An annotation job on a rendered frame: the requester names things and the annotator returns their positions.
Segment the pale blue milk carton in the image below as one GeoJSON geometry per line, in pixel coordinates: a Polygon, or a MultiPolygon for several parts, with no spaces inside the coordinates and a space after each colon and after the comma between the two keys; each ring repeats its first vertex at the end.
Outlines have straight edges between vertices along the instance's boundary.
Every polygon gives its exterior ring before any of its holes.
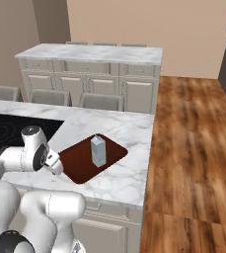
{"type": "Polygon", "coordinates": [[[91,139],[92,161],[97,167],[107,163],[106,142],[98,135],[91,139]]]}

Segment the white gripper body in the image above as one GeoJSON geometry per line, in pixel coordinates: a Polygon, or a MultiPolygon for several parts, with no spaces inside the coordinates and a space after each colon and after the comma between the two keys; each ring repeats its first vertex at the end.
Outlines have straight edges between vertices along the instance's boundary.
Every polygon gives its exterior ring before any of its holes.
{"type": "Polygon", "coordinates": [[[63,172],[64,168],[60,160],[57,160],[52,166],[51,166],[51,173],[53,175],[60,175],[63,172]]]}

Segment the dark brown tray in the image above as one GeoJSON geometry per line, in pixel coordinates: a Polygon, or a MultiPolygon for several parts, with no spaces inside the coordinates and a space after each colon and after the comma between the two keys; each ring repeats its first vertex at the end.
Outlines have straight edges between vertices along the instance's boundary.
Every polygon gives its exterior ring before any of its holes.
{"type": "Polygon", "coordinates": [[[89,180],[114,165],[128,153],[126,148],[105,135],[98,133],[98,136],[106,142],[107,152],[107,163],[101,167],[97,167],[92,161],[91,139],[94,137],[93,135],[59,152],[59,157],[63,165],[63,172],[75,184],[87,183],[89,180]]]}

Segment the white drawer front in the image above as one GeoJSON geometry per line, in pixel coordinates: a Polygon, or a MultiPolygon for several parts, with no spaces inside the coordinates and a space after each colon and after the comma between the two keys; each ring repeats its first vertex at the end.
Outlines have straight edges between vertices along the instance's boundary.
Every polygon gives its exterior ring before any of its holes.
{"type": "MultiPolygon", "coordinates": [[[[87,201],[86,204],[89,203],[97,203],[93,201],[87,201]]],[[[130,222],[140,224],[142,222],[142,210],[137,210],[133,208],[128,208],[120,205],[111,205],[111,204],[102,204],[98,211],[88,211],[86,209],[86,213],[95,214],[102,217],[110,217],[121,220],[127,220],[130,222]]]]}

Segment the black hob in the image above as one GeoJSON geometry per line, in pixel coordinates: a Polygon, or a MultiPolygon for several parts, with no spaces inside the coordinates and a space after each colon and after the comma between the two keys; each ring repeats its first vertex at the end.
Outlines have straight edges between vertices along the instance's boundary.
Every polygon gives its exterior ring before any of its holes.
{"type": "Polygon", "coordinates": [[[23,146],[21,131],[24,127],[38,126],[44,132],[46,139],[50,140],[63,121],[29,118],[0,114],[0,148],[2,146],[23,146]]]}

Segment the white marble-topped island cupboards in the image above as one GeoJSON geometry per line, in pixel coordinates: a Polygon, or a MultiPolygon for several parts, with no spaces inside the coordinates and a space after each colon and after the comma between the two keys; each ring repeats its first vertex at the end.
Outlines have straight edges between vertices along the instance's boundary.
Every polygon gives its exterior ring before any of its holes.
{"type": "Polygon", "coordinates": [[[82,93],[120,95],[127,112],[155,114],[160,47],[41,43],[15,55],[26,92],[67,91],[77,107],[82,93]]]}

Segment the white cupboard door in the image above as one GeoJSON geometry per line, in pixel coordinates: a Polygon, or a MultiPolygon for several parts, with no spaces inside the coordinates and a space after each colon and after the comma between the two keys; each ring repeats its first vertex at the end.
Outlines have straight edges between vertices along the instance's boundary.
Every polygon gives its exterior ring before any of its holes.
{"type": "Polygon", "coordinates": [[[87,253],[126,253],[124,226],[80,218],[73,229],[87,253]]]}

